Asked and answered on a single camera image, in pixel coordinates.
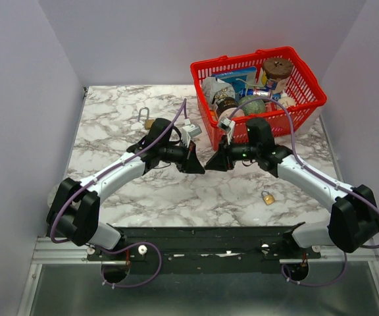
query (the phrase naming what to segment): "cylindrical container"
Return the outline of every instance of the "cylindrical container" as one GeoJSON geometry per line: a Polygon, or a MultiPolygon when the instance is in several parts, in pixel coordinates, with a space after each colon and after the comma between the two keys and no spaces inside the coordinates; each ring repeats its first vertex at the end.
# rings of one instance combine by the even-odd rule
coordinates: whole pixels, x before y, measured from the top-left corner
{"type": "MultiPolygon", "coordinates": [[[[238,102],[233,97],[225,97],[221,102],[215,103],[214,111],[217,121],[222,117],[228,117],[238,107],[238,102]]],[[[241,109],[237,110],[234,117],[243,117],[244,113],[241,109]]]]}
{"type": "Polygon", "coordinates": [[[232,99],[234,99],[235,96],[236,96],[235,90],[233,89],[233,87],[230,84],[228,84],[227,87],[225,87],[225,88],[223,88],[223,89],[221,89],[215,93],[213,100],[212,100],[211,109],[214,110],[215,104],[222,102],[227,97],[231,97],[232,99]]]}
{"type": "Polygon", "coordinates": [[[288,96],[286,92],[282,93],[282,97],[278,100],[281,105],[283,105],[285,108],[288,107],[295,107],[296,101],[294,98],[288,96]]]}
{"type": "Polygon", "coordinates": [[[273,57],[267,59],[261,68],[261,83],[264,87],[272,90],[272,94],[282,93],[288,85],[293,63],[285,58],[273,57]]]}
{"type": "Polygon", "coordinates": [[[240,90],[240,97],[245,97],[247,95],[256,95],[257,97],[271,97],[271,91],[270,90],[262,90],[262,89],[241,89],[240,90]]]}

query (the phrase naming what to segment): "white connector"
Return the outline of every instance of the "white connector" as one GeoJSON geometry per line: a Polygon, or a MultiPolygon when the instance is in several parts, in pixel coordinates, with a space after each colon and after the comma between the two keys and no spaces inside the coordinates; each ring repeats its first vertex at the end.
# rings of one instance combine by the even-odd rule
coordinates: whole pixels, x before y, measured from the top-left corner
{"type": "Polygon", "coordinates": [[[217,127],[226,132],[226,135],[228,137],[228,144],[230,145],[232,138],[234,137],[235,122],[228,119],[227,117],[222,117],[219,123],[217,123],[217,127]]]}
{"type": "Polygon", "coordinates": [[[140,255],[145,255],[147,253],[147,247],[144,245],[141,245],[140,247],[138,247],[138,253],[140,255]]]}
{"type": "Polygon", "coordinates": [[[191,123],[189,118],[184,120],[185,126],[182,128],[182,143],[188,148],[191,139],[202,133],[198,124],[191,123]]]}

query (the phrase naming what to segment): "blue item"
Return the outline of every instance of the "blue item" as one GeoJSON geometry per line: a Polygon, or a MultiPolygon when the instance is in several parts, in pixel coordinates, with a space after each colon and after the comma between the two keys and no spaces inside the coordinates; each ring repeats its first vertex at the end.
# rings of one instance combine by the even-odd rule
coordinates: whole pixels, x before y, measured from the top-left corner
{"type": "Polygon", "coordinates": [[[279,99],[282,97],[281,93],[276,93],[271,96],[271,98],[275,101],[279,101],[279,99]]]}
{"type": "Polygon", "coordinates": [[[239,69],[239,70],[219,72],[216,74],[212,74],[212,77],[219,78],[231,84],[232,87],[234,87],[234,90],[237,92],[244,88],[247,88],[247,86],[245,85],[245,82],[236,80],[237,78],[254,84],[256,75],[257,75],[257,68],[252,66],[252,67],[239,69]]]}

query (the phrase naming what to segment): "label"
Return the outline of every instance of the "label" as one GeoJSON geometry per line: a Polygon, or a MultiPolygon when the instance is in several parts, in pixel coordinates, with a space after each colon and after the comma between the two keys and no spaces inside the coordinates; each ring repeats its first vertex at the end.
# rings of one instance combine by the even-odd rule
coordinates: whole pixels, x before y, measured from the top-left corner
{"type": "Polygon", "coordinates": [[[215,112],[217,117],[220,117],[226,110],[236,107],[238,107],[238,102],[233,97],[225,97],[220,103],[215,103],[215,112]]]}
{"type": "Polygon", "coordinates": [[[231,97],[235,94],[234,90],[231,86],[223,88],[215,93],[215,96],[213,97],[212,103],[220,103],[223,100],[225,100],[227,97],[231,97]]]}
{"type": "Polygon", "coordinates": [[[272,99],[275,100],[275,101],[279,101],[279,99],[281,98],[281,93],[275,93],[272,95],[272,99]]]}
{"type": "Polygon", "coordinates": [[[287,84],[289,82],[289,78],[290,77],[287,77],[285,79],[272,79],[272,78],[268,78],[267,75],[266,75],[266,72],[262,70],[261,83],[267,89],[273,90],[273,94],[282,93],[283,90],[286,89],[286,86],[287,86],[287,84]]]}
{"type": "Polygon", "coordinates": [[[262,90],[262,89],[252,89],[252,95],[256,95],[259,97],[270,97],[271,92],[269,90],[262,90]]]}

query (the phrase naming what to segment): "brown lid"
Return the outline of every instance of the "brown lid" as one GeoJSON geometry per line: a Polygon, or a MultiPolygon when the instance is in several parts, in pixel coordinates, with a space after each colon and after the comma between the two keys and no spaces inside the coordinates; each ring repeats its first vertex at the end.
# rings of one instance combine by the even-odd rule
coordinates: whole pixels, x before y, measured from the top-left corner
{"type": "Polygon", "coordinates": [[[267,59],[263,63],[262,67],[269,78],[285,79],[290,76],[293,69],[293,64],[285,58],[273,57],[267,59]]]}

